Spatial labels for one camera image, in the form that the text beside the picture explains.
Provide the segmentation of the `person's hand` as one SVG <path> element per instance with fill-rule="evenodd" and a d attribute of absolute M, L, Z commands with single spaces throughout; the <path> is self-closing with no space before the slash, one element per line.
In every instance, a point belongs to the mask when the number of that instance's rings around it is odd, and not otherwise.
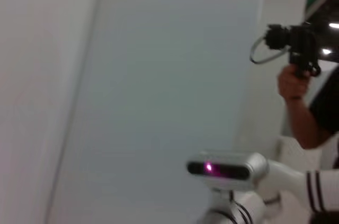
<path fill-rule="evenodd" d="M 287 65 L 278 75 L 279 94 L 285 101 L 303 98 L 308 91 L 310 73 L 303 71 L 301 76 L 298 76 L 298 71 L 296 65 Z"/>

